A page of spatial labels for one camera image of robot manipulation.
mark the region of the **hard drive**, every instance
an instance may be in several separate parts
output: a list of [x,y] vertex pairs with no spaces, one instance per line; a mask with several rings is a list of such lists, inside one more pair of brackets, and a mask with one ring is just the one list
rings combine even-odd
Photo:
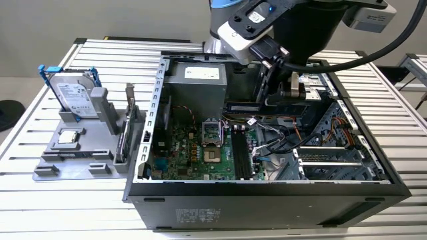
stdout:
[[62,111],[71,112],[79,119],[97,119],[90,100],[93,88],[102,87],[97,70],[63,70],[61,67],[38,67],[45,84],[53,91]]

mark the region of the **motherboard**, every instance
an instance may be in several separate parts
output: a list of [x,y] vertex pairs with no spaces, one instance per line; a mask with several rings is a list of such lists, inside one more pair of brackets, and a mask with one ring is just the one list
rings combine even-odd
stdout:
[[[236,179],[236,163],[232,146],[232,129],[222,126],[220,131],[194,131],[190,126],[173,126],[172,145],[169,157],[156,157],[153,164],[153,180],[198,180],[198,181],[232,181]],[[204,145],[202,138],[218,139],[222,144]],[[245,129],[246,163],[250,163],[249,155],[257,145],[256,131]],[[257,173],[250,176],[256,180],[264,180],[264,170],[258,166]]]

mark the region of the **green circuit board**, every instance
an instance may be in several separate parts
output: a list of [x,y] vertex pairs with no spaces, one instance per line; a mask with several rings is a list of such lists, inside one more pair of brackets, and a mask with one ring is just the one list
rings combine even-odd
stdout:
[[[232,138],[229,128],[224,128],[224,143],[218,148],[206,146],[208,149],[220,153],[218,162],[205,162],[204,154],[209,152],[201,146],[201,133],[193,133],[190,127],[173,127],[172,133],[172,149],[170,156],[166,159],[166,171],[161,173],[162,180],[212,180],[212,181],[232,181],[234,176],[234,161],[232,153]],[[245,133],[248,149],[253,141],[256,142],[256,132],[249,129]],[[264,180],[264,171],[260,168],[258,174],[253,176],[253,180]]]

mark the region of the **white label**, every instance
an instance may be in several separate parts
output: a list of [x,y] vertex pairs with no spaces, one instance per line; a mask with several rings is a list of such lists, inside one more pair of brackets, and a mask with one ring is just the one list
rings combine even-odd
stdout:
[[63,101],[73,114],[81,118],[97,117],[86,88],[79,84],[58,83]]
[[258,106],[232,106],[230,111],[245,111],[245,112],[257,112],[260,110]]
[[186,67],[185,79],[220,80],[220,69],[212,67]]
[[252,118],[249,121],[246,121],[246,124],[249,124],[252,126],[256,122],[257,122],[256,119]]
[[256,24],[258,24],[260,22],[262,22],[265,20],[265,18],[256,11],[253,11],[248,15],[248,19]]
[[75,154],[63,153],[63,154],[59,154],[58,156],[62,157],[62,158],[74,158],[74,157],[75,157]]

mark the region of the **label sticker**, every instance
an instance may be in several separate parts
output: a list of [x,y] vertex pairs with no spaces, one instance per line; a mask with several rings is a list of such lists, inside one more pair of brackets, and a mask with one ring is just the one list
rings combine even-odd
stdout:
[[63,154],[59,154],[58,156],[62,157],[62,158],[74,158],[74,157],[75,157],[75,154],[63,153]]
[[250,120],[246,121],[246,124],[249,124],[249,125],[252,126],[256,122],[257,122],[256,119],[254,119],[254,118],[250,118]]
[[58,83],[58,91],[67,108],[81,118],[97,117],[86,88],[74,83]]
[[180,224],[217,223],[221,215],[221,209],[214,208],[178,208],[174,211]]
[[220,80],[220,69],[212,67],[186,67],[185,79]]
[[230,111],[245,111],[245,112],[257,112],[260,110],[258,106],[232,106]]
[[256,24],[261,23],[265,20],[265,18],[256,11],[253,11],[248,15],[248,19]]

